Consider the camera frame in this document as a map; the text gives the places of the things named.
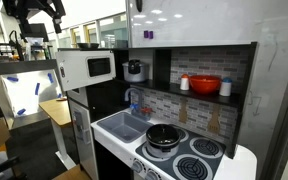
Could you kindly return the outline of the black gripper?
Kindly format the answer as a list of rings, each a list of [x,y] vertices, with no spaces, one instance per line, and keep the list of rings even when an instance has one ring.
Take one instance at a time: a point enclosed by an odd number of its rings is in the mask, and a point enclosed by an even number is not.
[[[42,10],[53,20],[53,26],[57,34],[61,33],[61,18],[66,15],[62,0],[52,0],[54,9],[47,0],[2,0],[6,13],[16,19],[26,19],[29,12]]]

